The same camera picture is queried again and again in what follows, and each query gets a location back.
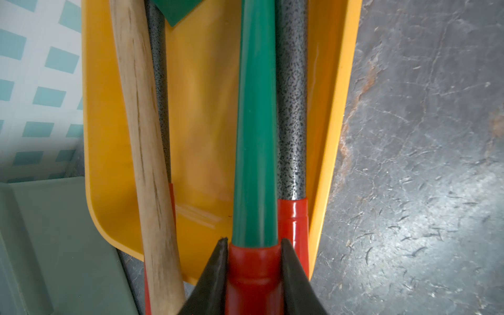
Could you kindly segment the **wooden handled small hoe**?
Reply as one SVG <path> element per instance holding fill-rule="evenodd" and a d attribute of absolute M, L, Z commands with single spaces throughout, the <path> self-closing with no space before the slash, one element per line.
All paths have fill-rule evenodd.
<path fill-rule="evenodd" d="M 110 1 L 122 84 L 144 263 L 152 314 L 178 314 L 185 303 L 143 1 Z"/>

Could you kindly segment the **yellow plastic tray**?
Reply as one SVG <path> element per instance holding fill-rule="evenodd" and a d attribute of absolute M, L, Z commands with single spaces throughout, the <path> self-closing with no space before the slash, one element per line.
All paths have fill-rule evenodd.
<path fill-rule="evenodd" d="M 362 4 L 308 4 L 307 198 L 314 268 L 337 157 Z M 195 284 L 216 242 L 232 233 L 239 1 L 203 1 L 167 26 L 167 84 L 177 240 Z M 82 3 L 87 205 L 101 236 L 143 259 L 139 210 L 110 5 Z"/>

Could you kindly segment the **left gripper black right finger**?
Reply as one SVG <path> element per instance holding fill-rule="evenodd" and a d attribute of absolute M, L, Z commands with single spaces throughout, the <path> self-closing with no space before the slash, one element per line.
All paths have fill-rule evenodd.
<path fill-rule="evenodd" d="M 284 314 L 328 314 L 317 298 L 291 242 L 281 241 Z"/>

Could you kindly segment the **green handled small hoe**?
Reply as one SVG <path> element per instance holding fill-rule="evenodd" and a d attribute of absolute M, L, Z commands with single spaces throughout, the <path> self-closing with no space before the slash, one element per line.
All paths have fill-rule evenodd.
<path fill-rule="evenodd" d="M 273 1 L 243 1 L 232 237 L 224 314 L 282 314 Z"/>

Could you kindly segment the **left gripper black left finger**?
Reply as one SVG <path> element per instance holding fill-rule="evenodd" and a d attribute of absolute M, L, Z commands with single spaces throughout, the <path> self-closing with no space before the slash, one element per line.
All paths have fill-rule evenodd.
<path fill-rule="evenodd" d="M 217 242 L 197 285 L 178 314 L 224 314 L 228 238 Z"/>

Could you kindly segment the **translucent green storage box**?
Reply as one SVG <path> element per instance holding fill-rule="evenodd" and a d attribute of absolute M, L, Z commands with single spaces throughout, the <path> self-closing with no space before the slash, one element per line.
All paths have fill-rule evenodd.
<path fill-rule="evenodd" d="M 83 178 L 1 185 L 1 313 L 137 313 Z"/>

